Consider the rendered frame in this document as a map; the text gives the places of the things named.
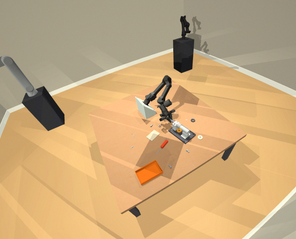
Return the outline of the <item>white rectangular card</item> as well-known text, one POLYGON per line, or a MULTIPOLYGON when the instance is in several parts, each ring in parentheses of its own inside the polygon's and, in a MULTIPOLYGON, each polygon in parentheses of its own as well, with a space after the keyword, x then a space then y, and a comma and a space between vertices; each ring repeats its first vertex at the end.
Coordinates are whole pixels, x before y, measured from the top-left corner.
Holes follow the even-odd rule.
POLYGON ((160 133, 158 133, 157 131, 153 130, 148 136, 147 138, 151 141, 153 141, 160 133))

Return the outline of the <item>orange rectangular tray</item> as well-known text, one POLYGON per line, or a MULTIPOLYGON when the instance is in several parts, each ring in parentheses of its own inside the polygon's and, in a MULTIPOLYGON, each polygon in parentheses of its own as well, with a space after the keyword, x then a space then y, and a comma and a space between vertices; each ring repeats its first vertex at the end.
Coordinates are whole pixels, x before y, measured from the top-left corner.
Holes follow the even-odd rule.
POLYGON ((163 171, 157 161, 154 160, 153 162, 136 170, 135 173, 140 181, 140 184, 143 185, 162 174, 163 171))

